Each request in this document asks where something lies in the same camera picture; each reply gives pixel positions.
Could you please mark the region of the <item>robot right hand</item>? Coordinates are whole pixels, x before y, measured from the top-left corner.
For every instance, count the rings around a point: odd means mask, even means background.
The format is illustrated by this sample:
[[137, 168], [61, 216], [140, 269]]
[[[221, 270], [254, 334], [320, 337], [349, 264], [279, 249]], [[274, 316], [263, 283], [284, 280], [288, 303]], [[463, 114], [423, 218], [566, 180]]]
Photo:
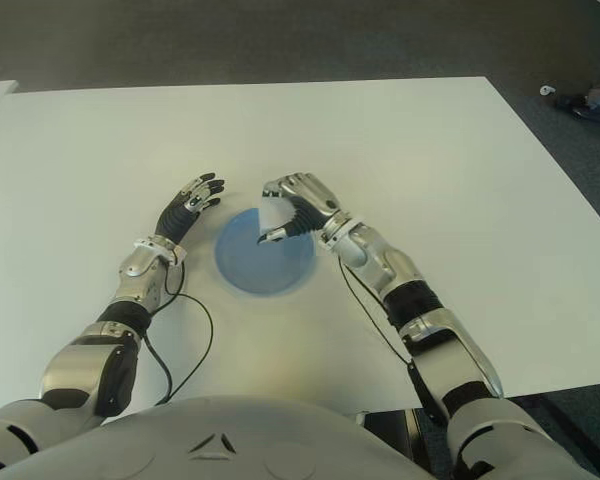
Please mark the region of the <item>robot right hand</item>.
[[293, 216], [285, 224], [263, 233], [258, 244], [321, 230], [341, 210], [333, 192], [310, 173], [294, 173], [269, 181], [263, 186], [262, 197], [288, 201]]

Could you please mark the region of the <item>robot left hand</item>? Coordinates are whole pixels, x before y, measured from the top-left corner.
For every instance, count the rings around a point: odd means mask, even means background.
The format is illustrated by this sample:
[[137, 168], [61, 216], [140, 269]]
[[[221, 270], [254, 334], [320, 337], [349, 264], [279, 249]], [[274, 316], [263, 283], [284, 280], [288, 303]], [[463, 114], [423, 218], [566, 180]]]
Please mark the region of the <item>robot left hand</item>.
[[218, 205], [225, 181], [215, 173], [206, 173], [184, 185], [158, 218], [155, 231], [174, 244], [179, 244], [196, 223], [201, 213]]

